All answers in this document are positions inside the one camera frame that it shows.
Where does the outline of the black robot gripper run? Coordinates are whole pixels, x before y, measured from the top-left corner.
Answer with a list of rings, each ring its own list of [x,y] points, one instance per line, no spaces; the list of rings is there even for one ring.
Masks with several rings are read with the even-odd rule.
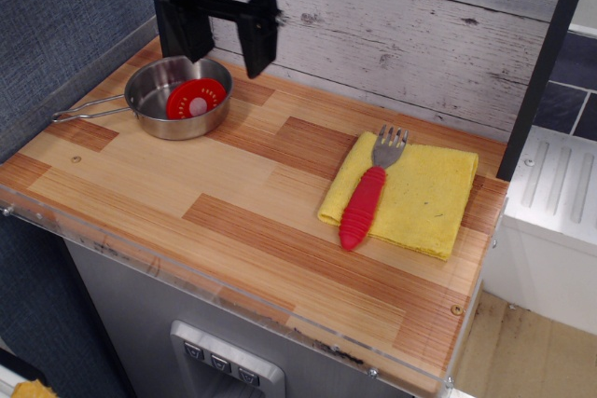
[[[236,21],[247,76],[258,77],[276,59],[285,14],[276,0],[156,0],[164,57],[196,62],[215,46],[209,17]]]

